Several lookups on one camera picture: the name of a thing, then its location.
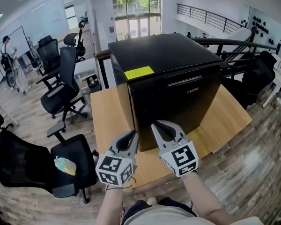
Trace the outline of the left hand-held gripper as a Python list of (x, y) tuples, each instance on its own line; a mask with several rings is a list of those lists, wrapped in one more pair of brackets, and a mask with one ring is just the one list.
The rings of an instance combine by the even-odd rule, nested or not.
[(96, 173), (101, 183), (123, 187), (136, 170), (135, 154), (138, 150), (139, 134), (126, 131), (111, 142), (110, 148), (99, 156)]

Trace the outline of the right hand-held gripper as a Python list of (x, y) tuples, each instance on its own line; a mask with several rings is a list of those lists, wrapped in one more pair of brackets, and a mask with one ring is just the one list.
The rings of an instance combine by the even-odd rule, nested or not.
[[(160, 158), (176, 177), (194, 172), (198, 168), (199, 157), (192, 141), (188, 141), (182, 128), (173, 122), (166, 120), (155, 120), (151, 129), (158, 145)], [(162, 137), (163, 132), (177, 142), (166, 148), (166, 141)]]

